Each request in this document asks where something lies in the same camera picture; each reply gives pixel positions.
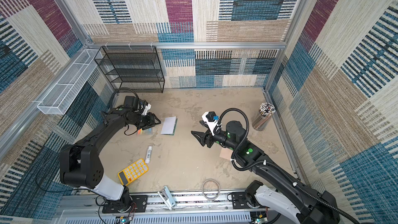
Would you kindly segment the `yellow calculator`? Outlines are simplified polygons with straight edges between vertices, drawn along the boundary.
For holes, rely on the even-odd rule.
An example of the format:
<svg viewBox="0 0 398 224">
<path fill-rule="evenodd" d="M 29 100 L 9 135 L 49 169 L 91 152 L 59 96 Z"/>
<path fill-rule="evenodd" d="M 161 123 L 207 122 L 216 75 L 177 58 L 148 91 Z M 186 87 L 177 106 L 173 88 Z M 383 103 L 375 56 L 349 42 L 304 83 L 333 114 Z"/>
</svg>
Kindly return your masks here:
<svg viewBox="0 0 398 224">
<path fill-rule="evenodd" d="M 128 186 L 149 170 L 144 159 L 138 159 L 118 173 L 118 178 L 122 185 Z"/>
</svg>

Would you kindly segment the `pack of coloured markers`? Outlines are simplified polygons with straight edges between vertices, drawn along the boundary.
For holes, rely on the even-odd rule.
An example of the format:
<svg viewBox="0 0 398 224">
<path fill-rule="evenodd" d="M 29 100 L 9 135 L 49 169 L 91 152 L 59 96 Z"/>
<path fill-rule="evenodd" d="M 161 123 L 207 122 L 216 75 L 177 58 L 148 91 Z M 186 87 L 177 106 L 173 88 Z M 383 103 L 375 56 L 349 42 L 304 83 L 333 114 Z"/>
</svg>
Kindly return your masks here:
<svg viewBox="0 0 398 224">
<path fill-rule="evenodd" d="M 140 129 L 137 132 L 137 135 L 152 135 L 153 134 L 153 128 L 148 128 L 146 130 Z"/>
</svg>

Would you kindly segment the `white letter with green border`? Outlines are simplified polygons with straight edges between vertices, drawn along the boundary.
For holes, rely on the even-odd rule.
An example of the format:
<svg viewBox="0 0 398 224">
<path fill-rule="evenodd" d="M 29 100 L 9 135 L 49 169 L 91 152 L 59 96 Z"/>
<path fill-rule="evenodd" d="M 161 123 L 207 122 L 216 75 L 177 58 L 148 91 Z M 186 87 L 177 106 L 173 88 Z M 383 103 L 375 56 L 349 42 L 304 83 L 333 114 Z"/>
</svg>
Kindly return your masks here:
<svg viewBox="0 0 398 224">
<path fill-rule="evenodd" d="M 163 127 L 161 130 L 161 135 L 174 135 L 177 123 L 177 117 L 167 117 L 163 122 Z"/>
</svg>

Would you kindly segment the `pink envelope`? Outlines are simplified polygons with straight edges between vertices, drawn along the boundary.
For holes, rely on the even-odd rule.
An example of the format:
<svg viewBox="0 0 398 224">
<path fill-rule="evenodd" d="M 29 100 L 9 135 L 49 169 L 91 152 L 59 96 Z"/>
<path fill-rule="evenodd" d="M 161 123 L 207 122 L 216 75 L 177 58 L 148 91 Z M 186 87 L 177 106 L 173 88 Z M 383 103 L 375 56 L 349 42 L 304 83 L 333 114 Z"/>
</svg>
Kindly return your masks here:
<svg viewBox="0 0 398 224">
<path fill-rule="evenodd" d="M 223 158 L 225 160 L 231 161 L 231 156 L 232 156 L 233 150 L 227 149 L 227 148 L 222 148 L 220 151 L 220 158 Z"/>
</svg>

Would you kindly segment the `white glue stick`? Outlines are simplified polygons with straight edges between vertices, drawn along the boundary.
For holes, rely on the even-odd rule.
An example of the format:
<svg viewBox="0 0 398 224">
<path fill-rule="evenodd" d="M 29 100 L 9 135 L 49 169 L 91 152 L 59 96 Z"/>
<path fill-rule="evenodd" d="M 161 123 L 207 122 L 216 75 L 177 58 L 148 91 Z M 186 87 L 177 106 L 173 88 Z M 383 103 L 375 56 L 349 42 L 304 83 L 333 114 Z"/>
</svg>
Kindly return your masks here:
<svg viewBox="0 0 398 224">
<path fill-rule="evenodd" d="M 151 160 L 151 155 L 152 155 L 153 147 L 149 146 L 147 149 L 146 157 L 145 157 L 145 163 L 148 164 Z"/>
</svg>

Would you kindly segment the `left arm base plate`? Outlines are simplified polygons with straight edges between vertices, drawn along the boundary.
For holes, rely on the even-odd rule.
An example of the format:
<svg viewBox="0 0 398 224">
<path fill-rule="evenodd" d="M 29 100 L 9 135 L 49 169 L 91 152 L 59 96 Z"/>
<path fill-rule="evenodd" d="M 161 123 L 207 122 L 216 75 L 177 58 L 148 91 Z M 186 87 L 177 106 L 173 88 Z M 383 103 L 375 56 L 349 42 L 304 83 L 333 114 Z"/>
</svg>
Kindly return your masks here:
<svg viewBox="0 0 398 224">
<path fill-rule="evenodd" d="M 128 199 L 118 201 L 105 200 L 102 214 L 144 213 L 147 200 L 148 195 L 130 195 Z"/>
</svg>

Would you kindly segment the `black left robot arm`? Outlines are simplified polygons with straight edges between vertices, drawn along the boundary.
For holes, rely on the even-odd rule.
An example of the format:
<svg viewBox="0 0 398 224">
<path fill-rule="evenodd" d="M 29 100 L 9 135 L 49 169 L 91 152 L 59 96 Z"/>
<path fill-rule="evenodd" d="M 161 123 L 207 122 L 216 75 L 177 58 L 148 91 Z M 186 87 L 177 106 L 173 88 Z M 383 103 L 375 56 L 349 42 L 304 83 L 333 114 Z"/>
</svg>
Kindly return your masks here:
<svg viewBox="0 0 398 224">
<path fill-rule="evenodd" d="M 130 192 L 105 175 L 100 153 L 112 137 L 122 128 L 135 126 L 137 130 L 153 128 L 161 123 L 149 110 L 151 105 L 137 93 L 126 96 L 123 104 L 114 107 L 112 94 L 103 122 L 73 145 L 64 145 L 59 154 L 61 183 L 94 192 L 117 212 L 125 213 L 132 207 Z"/>
</svg>

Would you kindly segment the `light blue stapler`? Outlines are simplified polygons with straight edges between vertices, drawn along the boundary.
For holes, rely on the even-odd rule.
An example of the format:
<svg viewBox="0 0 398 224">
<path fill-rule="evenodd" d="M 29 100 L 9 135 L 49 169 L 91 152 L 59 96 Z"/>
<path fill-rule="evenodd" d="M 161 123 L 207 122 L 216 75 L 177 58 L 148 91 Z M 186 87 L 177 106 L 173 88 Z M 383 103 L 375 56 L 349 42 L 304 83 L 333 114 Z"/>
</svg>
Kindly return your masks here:
<svg viewBox="0 0 398 224">
<path fill-rule="evenodd" d="M 161 191 L 157 192 L 157 194 L 170 211 L 175 208 L 176 202 L 175 202 L 168 186 L 164 186 Z"/>
</svg>

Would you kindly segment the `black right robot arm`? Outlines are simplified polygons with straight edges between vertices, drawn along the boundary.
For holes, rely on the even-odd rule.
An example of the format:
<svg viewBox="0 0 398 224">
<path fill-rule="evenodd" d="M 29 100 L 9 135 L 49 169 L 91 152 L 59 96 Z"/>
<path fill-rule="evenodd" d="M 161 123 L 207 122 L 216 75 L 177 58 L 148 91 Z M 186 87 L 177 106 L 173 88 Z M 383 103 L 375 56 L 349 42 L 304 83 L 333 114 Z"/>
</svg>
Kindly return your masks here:
<svg viewBox="0 0 398 224">
<path fill-rule="evenodd" d="M 200 124 L 206 132 L 192 131 L 202 146 L 218 144 L 232 151 L 230 161 L 238 171 L 250 171 L 276 188 L 272 191 L 259 181 L 245 190 L 249 207 L 274 209 L 296 224 L 338 224 L 345 217 L 353 224 L 358 220 L 337 206 L 335 197 L 320 193 L 290 175 L 277 165 L 262 149 L 248 140 L 249 120 L 238 108 L 228 108 L 220 116 L 215 112 L 202 115 Z"/>
</svg>

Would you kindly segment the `cup of pencils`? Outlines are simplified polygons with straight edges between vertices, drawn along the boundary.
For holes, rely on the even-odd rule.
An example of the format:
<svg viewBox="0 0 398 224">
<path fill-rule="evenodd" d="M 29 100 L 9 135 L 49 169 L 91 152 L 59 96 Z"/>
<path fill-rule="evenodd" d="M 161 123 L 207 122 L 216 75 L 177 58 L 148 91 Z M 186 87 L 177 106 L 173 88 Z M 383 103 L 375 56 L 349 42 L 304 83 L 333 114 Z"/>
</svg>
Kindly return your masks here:
<svg viewBox="0 0 398 224">
<path fill-rule="evenodd" d="M 265 130 L 269 120 L 276 112 L 276 108 L 271 103 L 262 103 L 258 110 L 257 116 L 252 121 L 252 127 L 257 131 Z"/>
</svg>

